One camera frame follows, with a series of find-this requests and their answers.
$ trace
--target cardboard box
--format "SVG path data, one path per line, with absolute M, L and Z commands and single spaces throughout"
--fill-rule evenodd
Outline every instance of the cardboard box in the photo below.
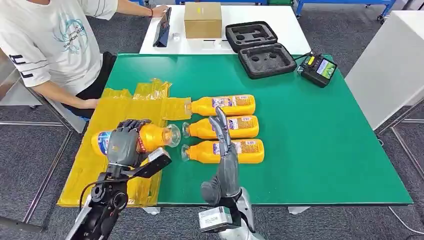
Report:
M 219 2 L 185 2 L 185 37 L 187 39 L 220 39 L 223 18 Z

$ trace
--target controller screen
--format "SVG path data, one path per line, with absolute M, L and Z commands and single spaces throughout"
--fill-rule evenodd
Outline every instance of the controller screen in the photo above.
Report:
M 330 79 L 335 70 L 336 70 L 336 65 L 323 59 L 318 69 L 316 70 L 316 73 L 323 76 L 326 79 Z

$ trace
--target plastic bottle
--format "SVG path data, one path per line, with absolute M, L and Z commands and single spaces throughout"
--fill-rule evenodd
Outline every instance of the plastic bottle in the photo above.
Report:
M 252 115 L 255 112 L 255 97 L 253 95 L 205 96 L 197 101 L 185 104 L 186 114 L 216 116 L 216 107 L 221 107 L 227 116 Z
M 91 145 L 97 154 L 106 155 L 108 153 L 111 133 L 112 131 L 101 131 L 91 138 Z M 137 152 L 152 152 L 163 146 L 174 148 L 180 143 L 180 140 L 180 130 L 174 124 L 169 124 L 167 127 L 146 124 L 140 129 Z
M 259 133 L 258 118 L 253 115 L 227 117 L 228 130 L 231 138 L 254 138 Z M 214 127 L 207 118 L 198 122 L 182 124 L 182 135 L 185 138 L 189 136 L 201 139 L 217 139 Z
M 237 150 L 238 163 L 258 164 L 264 160 L 264 144 L 259 139 L 231 140 Z M 203 141 L 194 146 L 183 145 L 181 159 L 196 160 L 203 164 L 220 163 L 220 143 L 218 141 Z

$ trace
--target green table mat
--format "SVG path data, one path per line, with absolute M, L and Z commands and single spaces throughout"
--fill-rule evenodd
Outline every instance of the green table mat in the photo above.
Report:
M 241 164 L 240 184 L 253 204 L 384 205 L 412 200 L 358 104 L 337 70 L 326 88 L 296 72 L 250 79 L 237 55 L 123 54 L 106 87 L 128 89 L 152 78 L 172 83 L 171 97 L 252 94 L 265 147 L 260 164 Z M 189 123 L 202 116 L 194 114 Z M 184 121 L 173 121 L 179 128 Z M 200 185 L 217 165 L 181 161 L 182 139 L 167 148 L 172 163 L 163 170 L 159 205 L 204 204 Z

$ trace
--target clear bottle cap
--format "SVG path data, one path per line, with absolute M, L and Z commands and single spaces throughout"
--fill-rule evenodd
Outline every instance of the clear bottle cap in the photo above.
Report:
M 186 144 L 182 145 L 181 147 L 181 160 L 183 162 L 187 162 L 188 160 L 190 160 L 189 153 L 188 153 L 189 149 L 190 147 Z
M 186 115 L 191 116 L 193 114 L 192 111 L 192 99 L 188 98 L 184 101 L 184 111 Z
M 162 138 L 167 146 L 175 148 L 180 144 L 181 132 L 175 124 L 169 124 L 163 129 Z
M 182 123 L 182 127 L 181 127 L 182 136 L 184 136 L 185 139 L 191 136 L 189 131 L 189 126 L 190 124 L 186 121 Z

